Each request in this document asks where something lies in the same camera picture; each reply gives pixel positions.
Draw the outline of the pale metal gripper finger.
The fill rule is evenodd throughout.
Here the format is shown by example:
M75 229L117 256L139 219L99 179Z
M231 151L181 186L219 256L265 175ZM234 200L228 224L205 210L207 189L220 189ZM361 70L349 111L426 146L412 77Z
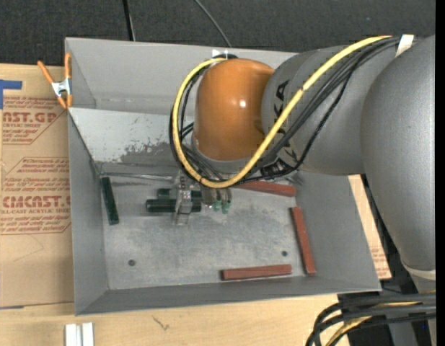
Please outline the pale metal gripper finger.
M177 225L188 224L192 212L193 201L190 190L181 190L177 195L175 204L175 223Z
M188 189L185 177L179 177L175 200L175 210L188 210Z

